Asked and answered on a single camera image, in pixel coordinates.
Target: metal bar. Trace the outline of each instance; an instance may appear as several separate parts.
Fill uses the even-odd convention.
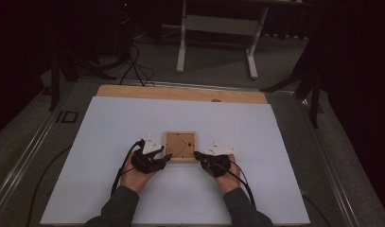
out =
[[[304,104],[300,103],[299,106],[301,107],[303,115],[305,116],[305,121],[306,121],[307,125],[310,128],[312,128],[312,123],[311,123],[310,119],[307,117],[308,105],[304,105]],[[327,149],[325,148],[325,145],[324,145],[324,142],[323,142],[321,136],[315,130],[311,130],[311,132],[312,132],[312,138],[314,139],[314,141],[318,144],[318,147],[320,148],[321,161],[322,161],[322,164],[324,166],[325,175],[327,176],[327,179],[331,184],[331,188],[334,192],[337,203],[339,204],[342,216],[345,220],[347,227],[359,227],[358,219],[355,216],[355,213],[352,209],[351,203],[349,202],[348,198],[346,197],[345,190],[342,186],[342,183],[341,183],[340,178],[336,172],[336,169],[335,169],[333,163],[331,162],[330,156],[328,155]]]
[[[181,44],[180,44],[180,52],[178,53],[177,60],[177,73],[182,73],[184,71],[184,63],[185,63],[185,17],[186,17],[186,0],[183,0],[183,17],[181,19]]]
[[[256,32],[254,33],[254,42],[252,43],[251,49],[249,50],[248,55],[251,57],[254,55],[254,50],[256,49],[257,42],[259,42],[260,34],[262,33],[263,25],[265,25],[265,20],[269,8],[264,8],[260,16],[259,24],[256,26]]]

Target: wooden strip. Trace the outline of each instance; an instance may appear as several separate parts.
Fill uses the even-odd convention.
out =
[[[97,96],[136,97],[155,99],[175,99],[191,101],[267,104],[267,99],[260,92],[205,90],[195,88],[139,87],[124,85],[102,85]]]

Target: wooden block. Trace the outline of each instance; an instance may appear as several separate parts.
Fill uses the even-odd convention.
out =
[[[193,156],[196,147],[194,131],[166,131],[164,153],[172,153],[171,163],[197,163]]]

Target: black cable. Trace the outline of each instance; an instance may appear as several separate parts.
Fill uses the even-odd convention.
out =
[[[114,183],[113,183],[113,186],[112,186],[112,193],[111,193],[111,195],[114,193],[114,191],[116,190],[116,188],[118,186],[119,179],[120,179],[121,175],[123,174],[122,170],[124,169],[124,166],[127,163],[128,159],[130,157],[131,152],[138,145],[139,145],[139,141],[134,143],[132,145],[132,147],[130,148],[130,150],[128,150],[127,156],[125,156],[125,159],[124,159],[124,163],[122,163],[122,166],[118,169],[117,175],[115,176],[115,180],[114,180]]]
[[[215,163],[215,165],[220,167],[220,168],[222,168],[223,170],[227,171],[227,173],[229,173],[231,176],[235,177],[237,180],[239,180],[242,183],[242,185],[245,187],[246,191],[248,192],[248,196],[249,196],[249,199],[251,201],[251,204],[254,207],[256,207],[256,204],[254,202],[254,194],[252,193],[252,190],[251,190],[251,188],[248,185],[248,181],[246,180],[245,174],[243,173],[242,169],[236,163],[234,163],[234,162],[231,162],[231,163],[235,164],[239,168],[239,170],[241,171],[242,175],[245,178],[246,183],[244,181],[242,181],[242,179],[240,179],[235,173],[231,172],[229,169],[226,169],[226,168],[224,168],[223,166],[221,166],[221,165],[219,165],[217,163]]]
[[[138,53],[138,56],[139,56],[139,53],[140,53],[139,48],[138,48],[135,44],[132,44],[132,46],[136,49],[136,51],[137,51],[137,53]],[[138,63],[137,63],[137,59],[135,59],[134,62],[135,62],[135,65],[139,67],[139,70],[142,72],[142,74],[143,74],[143,75],[145,76],[145,78],[147,79],[147,81],[146,81],[145,83],[147,83],[147,82],[149,81],[149,82],[153,85],[153,87],[155,87],[154,82],[151,80],[151,78],[152,78],[152,77],[154,76],[154,74],[155,74],[154,70],[151,69],[151,68],[147,68],[147,67],[145,67],[145,66],[142,66],[142,65],[138,64]],[[145,68],[145,69],[148,69],[148,70],[152,71],[153,75],[149,77],[149,76],[146,75],[146,73],[142,70],[142,68]]]
[[[138,79],[139,79],[139,82],[141,82],[142,86],[145,86],[145,83],[143,83],[141,77],[139,76],[138,69],[136,68],[136,65],[135,65],[135,64],[136,64],[136,60],[134,60],[134,59],[132,58],[132,56],[130,56],[130,61],[131,61],[132,68],[133,68],[133,70],[135,71],[135,74],[136,74],[136,76],[137,76]]]
[[[128,169],[127,171],[121,173],[121,176],[124,175],[124,174],[126,174],[126,173],[128,173],[129,171],[131,171],[131,170],[133,170],[133,169],[135,169],[135,167],[132,167],[132,168]]]
[[[65,148],[63,151],[61,151],[58,155],[56,155],[56,157],[54,157],[54,159],[48,164],[47,168],[44,170],[44,172],[42,173],[42,176],[41,178],[39,179],[38,181],[38,184],[36,186],[36,189],[35,191],[33,192],[33,197],[32,197],[32,202],[30,203],[30,208],[29,208],[29,213],[27,215],[27,222],[26,222],[26,227],[29,226],[30,224],[30,219],[32,217],[32,212],[33,212],[33,205],[35,204],[35,200],[36,200],[36,195],[38,194],[38,191],[39,191],[39,186],[41,185],[42,183],[42,180],[44,178],[44,175],[45,173],[47,172],[47,170],[51,167],[51,165],[53,165],[54,162],[56,162],[56,160],[62,156],[66,151],[68,151],[70,148],[72,147],[72,145],[70,145],[68,148]]]
[[[320,210],[320,208],[313,202],[311,201],[306,195],[302,195],[302,197],[307,200],[315,209],[316,211],[322,216],[322,218],[324,219],[325,223],[327,224],[328,227],[331,227],[331,224],[330,222],[328,221],[328,219],[325,217],[325,215],[323,214],[323,212]]]
[[[124,78],[128,75],[128,73],[130,72],[130,70],[131,70],[132,68],[134,68],[134,63],[135,63],[136,61],[138,61],[138,59],[139,59],[139,48],[136,47],[136,45],[134,45],[134,44],[131,44],[131,46],[135,47],[135,49],[136,49],[136,51],[137,51],[137,52],[136,52],[136,57],[135,57],[135,59],[133,59],[133,58],[132,58],[132,55],[130,54],[130,62],[131,62],[131,65],[130,65],[130,67],[127,69],[127,71],[125,71],[124,75],[122,76],[121,80],[119,81],[119,85],[122,85],[122,82],[123,82]]]

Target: white tabletop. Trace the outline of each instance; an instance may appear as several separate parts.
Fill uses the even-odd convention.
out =
[[[41,224],[81,224],[110,197],[128,149],[149,134],[195,131],[198,150],[221,142],[236,150],[257,209],[274,224],[309,223],[269,104],[94,97]],[[134,224],[230,224],[214,180],[200,164],[168,164],[140,194]]]

